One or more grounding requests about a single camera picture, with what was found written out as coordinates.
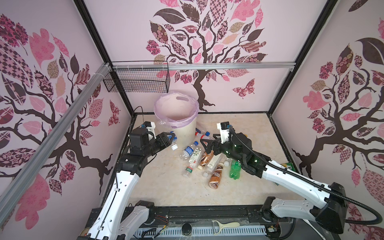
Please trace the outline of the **small blue cap bottle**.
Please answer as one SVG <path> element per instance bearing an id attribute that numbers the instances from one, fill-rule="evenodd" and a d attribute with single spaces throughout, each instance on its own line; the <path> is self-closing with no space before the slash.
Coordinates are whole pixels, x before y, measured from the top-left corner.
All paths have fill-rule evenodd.
<path id="1" fill-rule="evenodd" d="M 175 150 L 177 150 L 178 149 L 178 145 L 177 145 L 177 140 L 178 140 L 178 138 L 177 138 L 177 136 L 175 137 L 175 140 L 174 140 L 174 150 L 173 151 L 175 151 Z"/>

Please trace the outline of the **white floral label bottle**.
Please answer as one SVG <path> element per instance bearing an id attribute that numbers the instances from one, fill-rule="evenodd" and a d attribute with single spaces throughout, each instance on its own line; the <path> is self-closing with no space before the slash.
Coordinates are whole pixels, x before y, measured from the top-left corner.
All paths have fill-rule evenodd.
<path id="1" fill-rule="evenodd" d="M 183 171 L 182 175 L 185 178 L 189 178 L 193 170 L 199 165 L 203 151 L 201 148 L 197 147 L 192 153 L 191 157 L 188 160 L 187 166 Z"/>

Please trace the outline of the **clear white label bottle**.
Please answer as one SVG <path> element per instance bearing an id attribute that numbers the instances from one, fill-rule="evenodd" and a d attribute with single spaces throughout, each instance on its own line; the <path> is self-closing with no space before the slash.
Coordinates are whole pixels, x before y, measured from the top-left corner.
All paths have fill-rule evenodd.
<path id="1" fill-rule="evenodd" d="M 203 168 L 203 174 L 202 176 L 205 178 L 208 178 L 212 175 L 213 171 L 216 170 L 218 164 L 220 163 L 222 159 L 223 154 L 214 155 L 211 160 L 205 165 Z"/>

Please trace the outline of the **green soda bottle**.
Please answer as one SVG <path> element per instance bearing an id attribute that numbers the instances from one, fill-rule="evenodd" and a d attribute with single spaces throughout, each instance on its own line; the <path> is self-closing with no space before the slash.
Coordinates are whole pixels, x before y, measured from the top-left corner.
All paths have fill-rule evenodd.
<path id="1" fill-rule="evenodd" d="M 242 165 L 239 161 L 233 160 L 231 163 L 230 169 L 230 178 L 233 180 L 238 180 L 241 175 Z"/>

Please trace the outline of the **brown milk tea bottle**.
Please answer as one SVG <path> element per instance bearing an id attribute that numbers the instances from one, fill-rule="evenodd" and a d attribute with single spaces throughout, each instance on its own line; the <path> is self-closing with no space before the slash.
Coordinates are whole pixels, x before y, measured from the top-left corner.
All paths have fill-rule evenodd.
<path id="1" fill-rule="evenodd" d="M 209 181 L 209 187 L 211 189 L 217 189 L 222 179 L 222 173 L 224 169 L 224 164 L 219 163 L 217 168 L 213 171 L 212 176 Z"/>

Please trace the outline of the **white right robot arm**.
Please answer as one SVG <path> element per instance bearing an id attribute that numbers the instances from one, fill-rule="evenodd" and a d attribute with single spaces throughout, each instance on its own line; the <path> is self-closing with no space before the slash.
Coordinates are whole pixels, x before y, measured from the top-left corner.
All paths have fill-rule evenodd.
<path id="1" fill-rule="evenodd" d="M 300 195 L 302 201 L 289 201 L 277 197 L 267 197 L 260 215 L 266 222 L 276 222 L 280 218 L 295 218 L 316 222 L 323 229 L 342 234 L 346 223 L 348 205 L 344 187 L 333 183 L 322 184 L 298 175 L 271 158 L 252 149 L 252 142 L 244 134 L 230 135 L 228 141 L 220 138 L 201 139 L 204 149 L 215 155 L 241 163 L 242 169 L 250 175 L 274 182 Z"/>

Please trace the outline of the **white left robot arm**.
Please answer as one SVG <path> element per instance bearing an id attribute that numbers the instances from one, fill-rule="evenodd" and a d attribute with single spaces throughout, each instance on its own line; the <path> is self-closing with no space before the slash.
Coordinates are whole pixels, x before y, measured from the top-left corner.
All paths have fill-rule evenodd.
<path id="1" fill-rule="evenodd" d="M 151 127 L 132 130 L 128 152 L 119 160 L 107 200 L 88 233 L 78 236 L 79 240 L 129 240 L 142 224 L 152 220 L 150 212 L 154 204 L 150 202 L 136 204 L 126 218 L 123 214 L 148 158 L 170 147 L 175 137 L 174 132 L 155 135 Z"/>

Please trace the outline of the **cream waste bin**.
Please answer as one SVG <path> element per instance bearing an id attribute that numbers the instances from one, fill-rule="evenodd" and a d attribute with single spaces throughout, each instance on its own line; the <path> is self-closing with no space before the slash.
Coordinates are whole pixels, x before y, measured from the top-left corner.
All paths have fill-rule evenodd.
<path id="1" fill-rule="evenodd" d="M 171 116 L 169 123 L 176 134 L 179 150 L 190 145 L 195 140 L 197 117 Z"/>

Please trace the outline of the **blue cap clear bottle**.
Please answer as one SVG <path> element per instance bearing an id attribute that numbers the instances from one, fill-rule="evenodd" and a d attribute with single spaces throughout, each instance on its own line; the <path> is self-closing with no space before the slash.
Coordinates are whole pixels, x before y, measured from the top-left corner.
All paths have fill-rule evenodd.
<path id="1" fill-rule="evenodd" d="M 205 131 L 204 129 L 198 129 L 198 128 L 196 128 L 196 133 L 197 134 L 201 134 L 201 135 L 205 135 L 205 136 L 210 136 L 210 132 L 207 132 L 207 131 Z"/>

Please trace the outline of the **red cap white bottle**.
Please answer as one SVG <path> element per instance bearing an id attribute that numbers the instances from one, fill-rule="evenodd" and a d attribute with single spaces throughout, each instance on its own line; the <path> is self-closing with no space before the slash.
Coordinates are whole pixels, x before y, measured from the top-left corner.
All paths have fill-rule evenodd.
<path id="1" fill-rule="evenodd" d="M 203 134 L 200 134 L 200 133 L 196 133 L 196 137 L 199 138 L 199 142 L 201 140 L 214 140 L 212 137 L 207 136 L 207 135 L 203 135 Z"/>

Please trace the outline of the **brown coffee bottle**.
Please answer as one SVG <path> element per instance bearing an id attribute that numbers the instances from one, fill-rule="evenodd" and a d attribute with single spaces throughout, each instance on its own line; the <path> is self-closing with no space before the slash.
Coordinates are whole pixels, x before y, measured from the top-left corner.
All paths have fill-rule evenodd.
<path id="1" fill-rule="evenodd" d="M 199 165 L 197 166 L 197 169 L 202 170 L 211 161 L 213 156 L 214 156 L 214 151 L 211 151 L 209 154 L 205 152 L 202 156 L 202 159 Z"/>

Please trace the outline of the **blue label water bottle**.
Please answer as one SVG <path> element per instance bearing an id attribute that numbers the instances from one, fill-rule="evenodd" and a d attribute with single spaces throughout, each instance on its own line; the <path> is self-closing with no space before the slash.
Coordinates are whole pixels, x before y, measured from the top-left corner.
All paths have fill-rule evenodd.
<path id="1" fill-rule="evenodd" d="M 180 154 L 180 158 L 183 160 L 183 161 L 186 161 L 188 160 L 192 154 L 194 153 L 196 147 L 198 146 L 198 142 L 197 141 L 194 141 L 191 145 L 185 147 L 181 154 Z"/>

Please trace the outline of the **green yellow snack bag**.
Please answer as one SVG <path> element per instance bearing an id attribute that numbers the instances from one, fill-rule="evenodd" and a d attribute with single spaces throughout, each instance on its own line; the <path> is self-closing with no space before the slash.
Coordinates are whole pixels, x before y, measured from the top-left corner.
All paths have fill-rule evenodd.
<path id="1" fill-rule="evenodd" d="M 281 165 L 283 167 L 284 172 L 287 172 L 287 171 L 292 171 L 295 173 L 297 172 L 296 167 L 293 163 L 283 163 Z"/>

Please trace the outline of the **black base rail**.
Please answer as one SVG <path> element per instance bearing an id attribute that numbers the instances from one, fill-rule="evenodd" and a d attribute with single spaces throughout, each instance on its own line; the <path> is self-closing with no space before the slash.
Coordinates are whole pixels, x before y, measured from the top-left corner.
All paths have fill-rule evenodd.
<path id="1" fill-rule="evenodd" d="M 179 206 L 150 208 L 150 219 L 142 227 L 152 227 L 164 223 L 182 224 L 199 221 L 223 220 L 224 222 L 240 221 L 242 224 L 272 225 L 277 223 L 290 223 L 290 218 L 275 219 L 267 222 L 262 218 L 261 205 L 235 205 L 235 206 Z"/>

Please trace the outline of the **aluminium frame bar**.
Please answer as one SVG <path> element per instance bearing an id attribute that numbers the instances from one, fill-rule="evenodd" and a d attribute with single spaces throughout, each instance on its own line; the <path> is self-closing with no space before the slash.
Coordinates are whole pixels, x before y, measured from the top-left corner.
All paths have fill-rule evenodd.
<path id="1" fill-rule="evenodd" d="M 70 125 L 79 115 L 81 109 L 86 105 L 94 90 L 102 82 L 104 77 L 110 72 L 111 64 L 103 63 L 92 75 L 91 82 L 88 83 L 81 94 L 75 99 L 63 117 L 59 120 L 53 131 L 47 136 L 43 143 L 36 149 L 35 154 L 21 169 L 20 173 L 10 183 L 1 195 L 1 224 L 5 222 L 12 210 L 17 205 L 20 198 L 26 192 L 32 181 L 40 172 L 44 163 L 59 144 Z"/>

